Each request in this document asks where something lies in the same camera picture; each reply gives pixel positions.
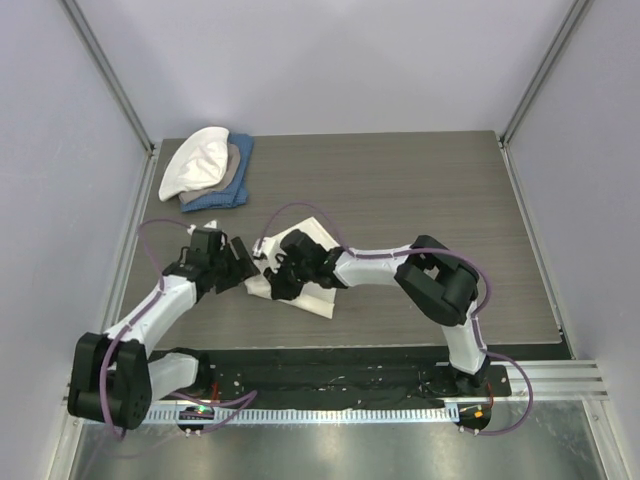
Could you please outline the white cloth napkin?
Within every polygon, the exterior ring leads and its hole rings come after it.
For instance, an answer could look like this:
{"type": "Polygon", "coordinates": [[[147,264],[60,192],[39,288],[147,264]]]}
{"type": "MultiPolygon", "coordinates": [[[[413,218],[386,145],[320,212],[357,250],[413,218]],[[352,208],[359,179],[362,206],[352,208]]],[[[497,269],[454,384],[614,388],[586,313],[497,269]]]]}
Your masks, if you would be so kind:
{"type": "MultiPolygon", "coordinates": [[[[312,240],[320,244],[325,250],[337,247],[338,243],[333,236],[320,224],[315,217],[307,219],[277,233],[272,236],[280,241],[293,230],[300,230],[306,233],[312,240]]],[[[273,266],[256,265],[260,274],[244,282],[247,293],[263,299],[271,300],[271,286],[263,273],[267,267],[277,269],[273,266]]],[[[315,283],[308,283],[303,286],[300,295],[294,300],[281,300],[290,306],[297,307],[307,312],[331,319],[333,317],[336,289],[323,289],[315,283]]]]}

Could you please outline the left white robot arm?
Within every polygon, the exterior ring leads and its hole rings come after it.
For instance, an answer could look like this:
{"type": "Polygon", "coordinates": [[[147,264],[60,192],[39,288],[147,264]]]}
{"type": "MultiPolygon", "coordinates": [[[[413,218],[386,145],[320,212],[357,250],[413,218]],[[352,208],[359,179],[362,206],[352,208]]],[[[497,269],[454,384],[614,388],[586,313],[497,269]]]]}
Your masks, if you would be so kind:
{"type": "Polygon", "coordinates": [[[246,246],[209,226],[193,230],[178,260],[161,272],[147,297],[102,333],[76,343],[69,414],[124,430],[137,428],[151,404],[175,392],[205,397],[214,383],[209,356],[174,348],[150,358],[160,339],[204,295],[220,294],[257,275],[246,246]]]}

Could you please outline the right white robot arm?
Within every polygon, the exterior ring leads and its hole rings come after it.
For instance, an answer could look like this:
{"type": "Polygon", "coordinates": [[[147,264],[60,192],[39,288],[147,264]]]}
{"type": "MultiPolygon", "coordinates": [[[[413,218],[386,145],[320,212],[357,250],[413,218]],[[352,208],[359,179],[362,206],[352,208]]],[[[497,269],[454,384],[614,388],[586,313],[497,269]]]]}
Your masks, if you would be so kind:
{"type": "Polygon", "coordinates": [[[294,229],[276,242],[274,264],[263,276],[271,298],[286,301],[300,298],[308,284],[326,290],[398,287],[442,328],[455,389],[472,395],[488,381],[490,360],[476,321],[491,297],[489,280],[469,258],[429,235],[395,249],[357,250],[324,247],[294,229]]]}

